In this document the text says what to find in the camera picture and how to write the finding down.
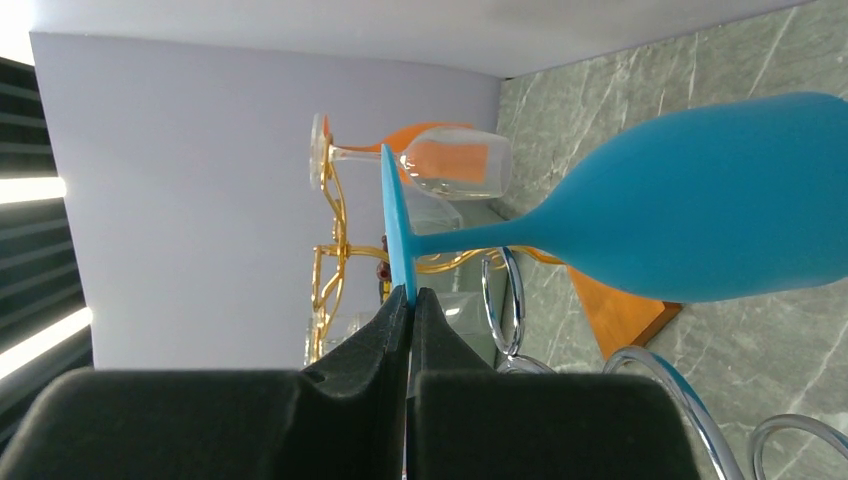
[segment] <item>orange wooden board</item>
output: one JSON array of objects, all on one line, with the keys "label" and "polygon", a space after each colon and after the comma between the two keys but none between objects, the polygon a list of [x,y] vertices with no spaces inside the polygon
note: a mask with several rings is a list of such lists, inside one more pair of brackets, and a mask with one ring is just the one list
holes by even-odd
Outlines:
[{"label": "orange wooden board", "polygon": [[683,308],[679,303],[624,293],[571,267],[568,274],[604,359],[627,345],[644,347]]}]

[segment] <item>wine glass base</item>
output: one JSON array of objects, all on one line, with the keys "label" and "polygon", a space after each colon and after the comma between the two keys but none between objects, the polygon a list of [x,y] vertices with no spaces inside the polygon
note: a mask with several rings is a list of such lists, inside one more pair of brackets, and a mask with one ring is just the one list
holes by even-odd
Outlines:
[{"label": "wine glass base", "polygon": [[316,113],[312,119],[312,136],[309,142],[309,185],[313,190],[321,186],[321,171],[324,163],[324,148],[327,146],[327,116]]},{"label": "wine glass base", "polygon": [[406,301],[415,307],[418,287],[415,279],[415,235],[409,224],[409,211],[403,197],[395,156],[388,145],[383,145],[380,155],[383,186],[383,218],[386,222],[386,243],[389,247],[389,265],[392,269],[392,286],[406,285]]}]

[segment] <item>blue silicone wine glass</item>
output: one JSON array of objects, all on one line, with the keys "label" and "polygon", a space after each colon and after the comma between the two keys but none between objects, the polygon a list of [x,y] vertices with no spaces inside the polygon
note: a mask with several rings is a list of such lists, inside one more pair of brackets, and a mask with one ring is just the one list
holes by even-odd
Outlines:
[{"label": "blue silicone wine glass", "polygon": [[415,257],[506,245],[547,251],[611,287],[691,303],[848,275],[848,103],[792,93],[645,122],[592,152],[514,220],[413,235],[382,150],[395,285]]}]

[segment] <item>light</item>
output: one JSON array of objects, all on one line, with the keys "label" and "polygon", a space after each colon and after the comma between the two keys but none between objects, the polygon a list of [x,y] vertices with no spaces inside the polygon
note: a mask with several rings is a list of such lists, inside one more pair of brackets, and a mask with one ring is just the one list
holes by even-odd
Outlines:
[{"label": "light", "polygon": [[67,193],[59,177],[10,178],[0,180],[0,205],[61,198]]},{"label": "light", "polygon": [[68,315],[14,347],[0,353],[0,379],[35,360],[83,328],[91,325],[91,309],[86,307]]},{"label": "light", "polygon": [[29,31],[33,26],[35,2],[0,2],[0,57],[33,64]]}]

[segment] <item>gray marble surface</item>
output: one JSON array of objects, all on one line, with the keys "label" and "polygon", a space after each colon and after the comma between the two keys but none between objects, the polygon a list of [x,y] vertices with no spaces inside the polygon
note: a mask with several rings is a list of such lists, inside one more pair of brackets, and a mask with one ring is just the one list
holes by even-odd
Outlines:
[{"label": "gray marble surface", "polygon": [[[848,1],[820,0],[507,81],[498,131],[512,140],[515,175],[496,209],[532,209],[588,152],[657,115],[797,90],[848,98]],[[522,353],[562,371],[600,370],[565,270],[527,259],[521,266],[529,296]],[[848,432],[848,281],[689,305],[649,347],[702,395],[746,473],[747,435],[768,416],[802,413]],[[823,442],[791,431],[772,438],[769,479],[848,478],[848,463]],[[693,445],[703,478],[715,478]]]}]

